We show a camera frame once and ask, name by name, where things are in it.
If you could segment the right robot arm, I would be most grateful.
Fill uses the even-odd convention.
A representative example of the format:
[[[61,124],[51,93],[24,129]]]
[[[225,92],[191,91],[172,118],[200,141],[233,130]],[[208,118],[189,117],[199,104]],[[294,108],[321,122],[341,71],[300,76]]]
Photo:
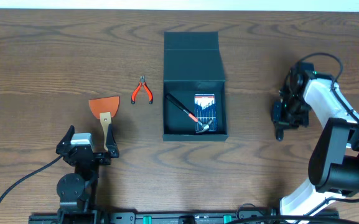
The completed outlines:
[[[335,201],[359,194],[359,114],[350,106],[334,77],[297,62],[287,74],[271,119],[276,139],[284,131],[308,126],[313,111],[322,125],[308,165],[307,179],[279,202],[285,216],[314,216]]]

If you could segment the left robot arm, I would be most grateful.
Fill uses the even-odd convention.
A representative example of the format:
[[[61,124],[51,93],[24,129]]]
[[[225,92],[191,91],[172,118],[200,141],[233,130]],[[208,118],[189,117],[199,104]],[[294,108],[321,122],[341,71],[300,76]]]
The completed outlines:
[[[74,126],[69,127],[57,144],[56,153],[62,156],[68,165],[75,168],[73,173],[63,176],[57,184],[62,211],[86,213],[93,209],[99,168],[109,166],[113,158],[119,157],[112,124],[108,125],[106,146],[105,152],[95,152],[91,134],[76,134]]]

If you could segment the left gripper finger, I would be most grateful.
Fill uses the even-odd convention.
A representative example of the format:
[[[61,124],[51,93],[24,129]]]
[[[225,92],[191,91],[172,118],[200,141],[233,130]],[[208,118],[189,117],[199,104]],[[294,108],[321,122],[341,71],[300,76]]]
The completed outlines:
[[[116,141],[114,140],[114,136],[113,136],[113,125],[112,124],[108,125],[105,146],[106,146],[107,151],[116,151],[117,150]]]
[[[64,153],[70,148],[70,141],[75,134],[75,127],[71,125],[62,140],[57,144],[56,153]]]

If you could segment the small black-handled claw hammer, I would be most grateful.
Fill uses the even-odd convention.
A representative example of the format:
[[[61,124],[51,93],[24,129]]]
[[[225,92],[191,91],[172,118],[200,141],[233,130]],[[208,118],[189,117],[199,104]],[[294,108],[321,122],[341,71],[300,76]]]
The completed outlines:
[[[181,103],[177,98],[175,98],[170,93],[166,94],[165,98],[167,100],[169,100],[173,105],[178,107],[178,109],[180,109],[181,111],[186,113],[192,121],[197,123],[197,125],[200,127],[200,129],[196,130],[197,134],[205,133],[205,132],[209,131],[210,128],[212,127],[212,123],[213,123],[212,119],[209,119],[206,123],[202,123],[201,121],[198,120],[198,118],[192,112],[190,112],[186,108],[186,106],[183,103]]]

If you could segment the precision screwdriver set case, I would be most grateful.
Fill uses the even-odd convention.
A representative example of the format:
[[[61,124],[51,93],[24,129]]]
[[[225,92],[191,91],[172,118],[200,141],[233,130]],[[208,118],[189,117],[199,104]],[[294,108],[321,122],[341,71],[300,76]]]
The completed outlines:
[[[217,105],[214,94],[195,94],[194,112],[202,124],[208,124],[208,132],[217,130]]]

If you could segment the black yellow screwdriver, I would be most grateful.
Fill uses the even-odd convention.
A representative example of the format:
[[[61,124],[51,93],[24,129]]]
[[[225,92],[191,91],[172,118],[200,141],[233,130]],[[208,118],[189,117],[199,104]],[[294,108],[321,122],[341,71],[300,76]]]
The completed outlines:
[[[278,141],[282,141],[284,138],[284,131],[282,129],[278,129],[276,130],[275,135]]]

